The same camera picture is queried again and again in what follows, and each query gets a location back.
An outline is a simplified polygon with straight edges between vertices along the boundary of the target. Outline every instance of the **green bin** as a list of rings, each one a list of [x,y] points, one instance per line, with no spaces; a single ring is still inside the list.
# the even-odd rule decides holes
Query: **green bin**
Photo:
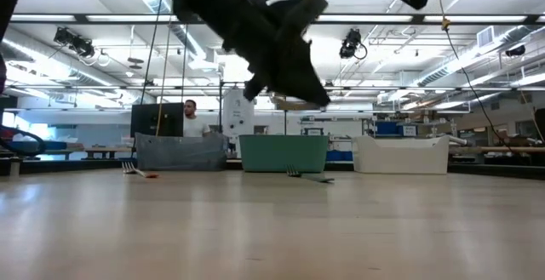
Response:
[[[285,173],[287,165],[300,173],[324,171],[327,136],[240,135],[239,140],[244,171]]]

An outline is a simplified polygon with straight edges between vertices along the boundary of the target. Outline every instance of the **gray fabric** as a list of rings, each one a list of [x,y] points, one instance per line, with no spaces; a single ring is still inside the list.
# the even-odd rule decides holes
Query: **gray fabric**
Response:
[[[136,134],[140,170],[223,170],[227,161],[227,137],[210,134],[203,138]]]

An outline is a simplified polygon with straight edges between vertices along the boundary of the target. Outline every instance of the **white shirt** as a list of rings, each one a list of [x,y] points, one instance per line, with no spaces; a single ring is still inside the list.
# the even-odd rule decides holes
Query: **white shirt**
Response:
[[[203,137],[203,134],[210,132],[208,124],[195,117],[194,119],[184,117],[184,136]]]

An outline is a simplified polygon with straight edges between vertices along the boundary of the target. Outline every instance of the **man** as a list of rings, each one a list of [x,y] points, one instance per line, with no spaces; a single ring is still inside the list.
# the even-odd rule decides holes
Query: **man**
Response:
[[[195,100],[186,100],[184,104],[184,136],[185,137],[203,137],[210,133],[210,127],[207,123],[201,121],[195,115],[197,103]]]

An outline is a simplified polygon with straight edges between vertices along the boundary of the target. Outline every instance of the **black monitor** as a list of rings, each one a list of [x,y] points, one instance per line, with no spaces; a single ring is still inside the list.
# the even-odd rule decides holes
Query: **black monitor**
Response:
[[[130,117],[130,136],[135,133],[155,135],[159,104],[134,105]],[[184,104],[167,103],[161,108],[160,136],[184,136]]]

